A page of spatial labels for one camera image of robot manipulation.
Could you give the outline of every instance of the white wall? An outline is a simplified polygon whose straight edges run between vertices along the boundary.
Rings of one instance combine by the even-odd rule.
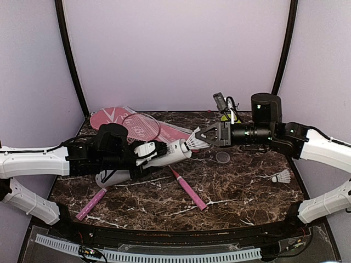
[[[314,125],[351,142],[351,2],[299,1],[280,96],[285,122]],[[351,175],[326,165],[298,161],[311,197],[330,191]],[[351,217],[328,217],[343,261],[351,262]]]
[[[289,0],[65,1],[89,109],[215,109],[218,91],[251,109],[270,92]]]
[[[54,1],[1,1],[0,139],[45,147],[74,136],[83,122],[61,43]],[[18,178],[47,197],[54,177]],[[17,262],[30,217],[0,203],[0,262]]]

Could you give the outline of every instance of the racket handle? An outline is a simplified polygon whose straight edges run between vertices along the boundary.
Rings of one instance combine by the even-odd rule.
[[[204,203],[203,200],[195,193],[195,191],[191,188],[191,186],[181,177],[175,170],[173,170],[171,167],[170,169],[172,170],[175,178],[179,182],[179,184],[182,186],[182,188],[186,191],[186,193],[191,197],[191,199],[194,201],[194,203],[197,205],[197,207],[203,211],[204,209],[207,208],[207,205]]]
[[[87,214],[93,209],[94,206],[96,206],[97,203],[104,197],[106,194],[107,190],[105,188],[102,188],[94,197],[93,199],[90,200],[90,202],[80,211],[77,215],[76,218],[79,221],[82,221]]]

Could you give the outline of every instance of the marble table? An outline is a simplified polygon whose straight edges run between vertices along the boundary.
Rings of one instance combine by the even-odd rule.
[[[218,112],[149,112],[159,121],[184,128],[203,128],[220,119]],[[245,121],[251,114],[241,112]],[[95,134],[87,119],[79,135]],[[227,164],[216,161],[225,151]],[[85,224],[154,231],[218,230],[281,221],[291,203],[303,193],[284,155],[257,147],[210,147],[173,168],[208,203],[200,212],[168,168],[138,181],[111,186],[105,197],[82,221]],[[284,169],[291,183],[273,183],[265,178]],[[95,175],[58,178],[50,200],[68,206],[72,219],[100,190]]]

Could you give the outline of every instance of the shuttlecock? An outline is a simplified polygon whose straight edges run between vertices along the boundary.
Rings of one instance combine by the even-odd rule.
[[[284,184],[290,183],[290,173],[287,169],[280,173],[276,173],[272,177],[272,182],[283,182]]]
[[[186,141],[186,146],[190,150],[198,150],[198,149],[204,149],[208,148],[210,145],[204,141],[201,141],[195,137],[195,133],[197,133],[200,130],[200,127],[197,127],[193,133],[190,135],[190,137]]]

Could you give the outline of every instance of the cable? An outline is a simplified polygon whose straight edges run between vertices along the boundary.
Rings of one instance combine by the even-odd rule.
[[[301,249],[301,251],[299,251],[298,253],[293,254],[293,255],[281,255],[281,254],[289,251],[289,250],[283,250],[283,251],[281,251],[281,252],[279,252],[277,254],[273,254],[273,255],[261,254],[261,256],[263,258],[293,258],[295,256],[298,256],[298,255],[302,254],[311,245],[312,240],[313,240],[313,227],[311,228],[311,235],[310,235],[308,243],[306,243],[305,247],[303,249]]]
[[[327,139],[328,141],[331,141],[331,142],[334,142],[336,144],[339,144],[339,145],[343,145],[343,146],[346,146],[346,147],[350,147],[351,148],[351,145],[350,144],[347,144],[343,141],[338,141],[338,140],[335,140],[335,139],[332,139],[330,138],[328,135],[326,135],[325,133],[323,133],[320,129],[316,128],[316,127],[313,127],[313,126],[307,126],[307,128],[309,129],[312,129],[312,130],[315,130],[316,132],[318,132],[320,135],[322,135],[325,139]]]
[[[80,135],[80,136],[76,136],[76,137],[72,137],[68,140],[65,140],[64,142],[61,142],[60,145],[53,147],[53,148],[49,148],[47,150],[22,150],[22,151],[0,151],[0,153],[44,153],[46,152],[52,152],[57,150],[58,148],[61,148],[63,146],[66,146],[69,142],[71,141],[75,141],[78,139],[84,139],[84,138],[91,138],[94,137],[95,135]]]

